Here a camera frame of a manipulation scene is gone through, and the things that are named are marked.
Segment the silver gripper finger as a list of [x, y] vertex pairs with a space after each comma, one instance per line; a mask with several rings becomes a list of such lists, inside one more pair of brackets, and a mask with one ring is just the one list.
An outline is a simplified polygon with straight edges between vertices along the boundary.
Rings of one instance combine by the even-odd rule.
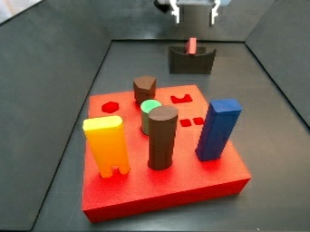
[[179, 14], [179, 7], [177, 5], [177, 0], [170, 0], [170, 5], [173, 7], [171, 15], [175, 17], [175, 23], [179, 24], [181, 14]]

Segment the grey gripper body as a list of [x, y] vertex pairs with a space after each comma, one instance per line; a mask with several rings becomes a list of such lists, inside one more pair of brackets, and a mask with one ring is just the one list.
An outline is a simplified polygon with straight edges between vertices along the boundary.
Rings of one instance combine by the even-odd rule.
[[155, 7], [165, 13], [186, 5], [221, 6], [229, 5], [231, 0], [154, 0]]

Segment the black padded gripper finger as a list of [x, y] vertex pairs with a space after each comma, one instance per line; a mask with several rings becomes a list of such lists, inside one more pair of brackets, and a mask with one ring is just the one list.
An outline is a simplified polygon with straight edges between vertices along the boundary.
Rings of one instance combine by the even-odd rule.
[[218, 16], [218, 8], [221, 6], [222, 0], [214, 0], [213, 2], [213, 9], [210, 12], [210, 26], [214, 26], [215, 17]]

